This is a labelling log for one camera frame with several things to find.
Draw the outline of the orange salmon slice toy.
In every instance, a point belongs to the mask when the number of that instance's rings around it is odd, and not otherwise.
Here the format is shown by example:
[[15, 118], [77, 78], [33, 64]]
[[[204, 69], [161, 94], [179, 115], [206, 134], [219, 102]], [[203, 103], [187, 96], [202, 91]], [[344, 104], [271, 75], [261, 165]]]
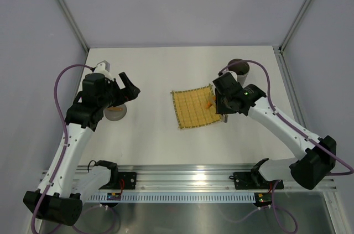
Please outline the orange salmon slice toy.
[[207, 102], [207, 105], [206, 105], [206, 109], [209, 109], [211, 108], [212, 106], [216, 106], [216, 96], [210, 96], [208, 98], [208, 102]]

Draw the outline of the bamboo woven tray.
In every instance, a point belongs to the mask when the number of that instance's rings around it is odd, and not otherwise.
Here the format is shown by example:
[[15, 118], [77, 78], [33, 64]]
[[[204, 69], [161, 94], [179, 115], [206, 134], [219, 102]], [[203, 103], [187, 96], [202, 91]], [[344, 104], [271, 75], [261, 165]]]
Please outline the bamboo woven tray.
[[222, 122], [222, 115], [216, 114], [214, 107], [206, 109], [209, 94], [215, 96], [211, 84], [197, 89], [171, 92], [180, 129], [199, 128]]

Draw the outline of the grey metal lunch canister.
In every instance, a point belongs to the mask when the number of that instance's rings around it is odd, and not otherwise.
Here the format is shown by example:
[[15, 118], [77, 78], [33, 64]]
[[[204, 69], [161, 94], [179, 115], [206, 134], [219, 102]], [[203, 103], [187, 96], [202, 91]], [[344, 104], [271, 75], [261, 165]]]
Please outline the grey metal lunch canister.
[[250, 67], [248, 62], [242, 59], [232, 59], [228, 63], [228, 70], [237, 74], [238, 82], [243, 86], [249, 73]]

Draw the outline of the stainless steel tongs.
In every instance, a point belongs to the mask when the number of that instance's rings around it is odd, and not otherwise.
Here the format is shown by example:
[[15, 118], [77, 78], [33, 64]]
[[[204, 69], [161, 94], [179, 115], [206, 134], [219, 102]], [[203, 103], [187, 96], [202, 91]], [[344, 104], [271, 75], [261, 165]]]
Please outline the stainless steel tongs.
[[222, 121], [223, 121], [224, 123], [227, 123], [227, 121], [228, 121], [228, 115], [222, 114]]

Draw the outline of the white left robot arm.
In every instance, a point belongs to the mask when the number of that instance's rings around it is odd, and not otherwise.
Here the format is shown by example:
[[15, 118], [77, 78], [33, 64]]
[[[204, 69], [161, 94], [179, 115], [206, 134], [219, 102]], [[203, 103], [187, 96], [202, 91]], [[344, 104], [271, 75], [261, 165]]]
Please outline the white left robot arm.
[[92, 194], [100, 189], [124, 186], [118, 165], [106, 160], [99, 160], [84, 178], [74, 183], [81, 156], [104, 111], [132, 101], [140, 93], [125, 72], [119, 77], [124, 88], [101, 72], [93, 72], [83, 79], [82, 90], [62, 117], [64, 137], [46, 176], [36, 190], [24, 195], [23, 202], [33, 214], [32, 223], [40, 219], [73, 226]]

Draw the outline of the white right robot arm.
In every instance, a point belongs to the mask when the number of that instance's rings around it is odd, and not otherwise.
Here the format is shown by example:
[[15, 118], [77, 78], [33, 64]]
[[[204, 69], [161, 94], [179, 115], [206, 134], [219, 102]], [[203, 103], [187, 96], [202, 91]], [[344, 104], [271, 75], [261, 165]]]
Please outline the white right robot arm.
[[312, 190], [335, 167], [336, 141], [307, 130], [270, 105], [269, 97], [256, 85], [242, 87], [234, 72], [226, 72], [213, 81], [218, 114], [239, 113], [263, 125], [292, 152], [293, 158], [264, 158], [250, 171], [252, 184], [258, 188], [269, 182], [294, 179]]

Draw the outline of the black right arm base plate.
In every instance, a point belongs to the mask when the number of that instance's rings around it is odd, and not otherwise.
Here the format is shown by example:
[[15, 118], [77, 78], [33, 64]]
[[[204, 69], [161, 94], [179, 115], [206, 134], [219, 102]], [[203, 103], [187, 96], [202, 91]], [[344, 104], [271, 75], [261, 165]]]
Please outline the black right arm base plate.
[[228, 178], [233, 181], [236, 190], [284, 189], [282, 180], [275, 186], [276, 180], [266, 181], [261, 175], [250, 171], [234, 172]]

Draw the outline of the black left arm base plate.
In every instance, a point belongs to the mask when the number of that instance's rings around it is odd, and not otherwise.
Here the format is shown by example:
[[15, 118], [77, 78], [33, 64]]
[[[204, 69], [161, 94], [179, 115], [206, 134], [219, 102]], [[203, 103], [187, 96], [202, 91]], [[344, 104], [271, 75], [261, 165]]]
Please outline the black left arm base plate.
[[136, 172], [118, 172], [111, 175], [108, 183], [100, 187], [100, 190], [135, 190], [136, 182]]

